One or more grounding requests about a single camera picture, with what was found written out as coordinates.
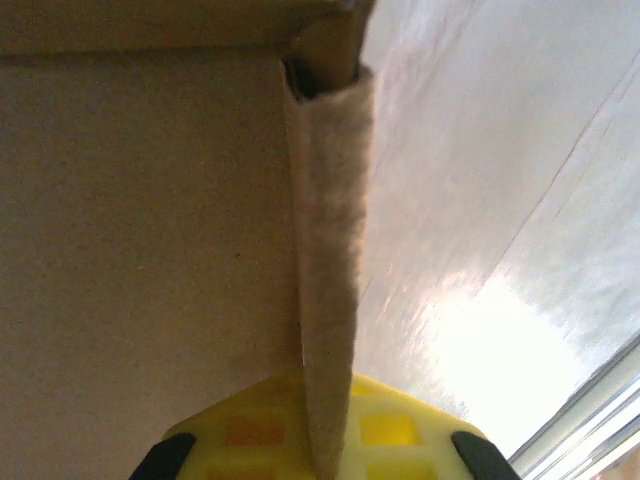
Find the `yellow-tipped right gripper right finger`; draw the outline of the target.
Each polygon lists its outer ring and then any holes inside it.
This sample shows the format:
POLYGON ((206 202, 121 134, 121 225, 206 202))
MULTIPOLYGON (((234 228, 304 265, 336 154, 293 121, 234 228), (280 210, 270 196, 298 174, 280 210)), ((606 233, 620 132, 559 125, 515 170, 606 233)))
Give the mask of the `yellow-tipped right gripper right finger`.
POLYGON ((353 377, 341 479, 516 479, 473 425, 362 375, 353 377))

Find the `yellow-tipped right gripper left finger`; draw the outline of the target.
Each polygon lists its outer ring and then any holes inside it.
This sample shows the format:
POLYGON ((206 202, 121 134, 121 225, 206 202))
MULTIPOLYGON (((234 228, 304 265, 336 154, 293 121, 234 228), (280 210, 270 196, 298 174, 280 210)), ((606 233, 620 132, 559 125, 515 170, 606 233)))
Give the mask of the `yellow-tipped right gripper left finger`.
POLYGON ((270 377, 171 427, 132 479, 313 479, 302 374, 270 377))

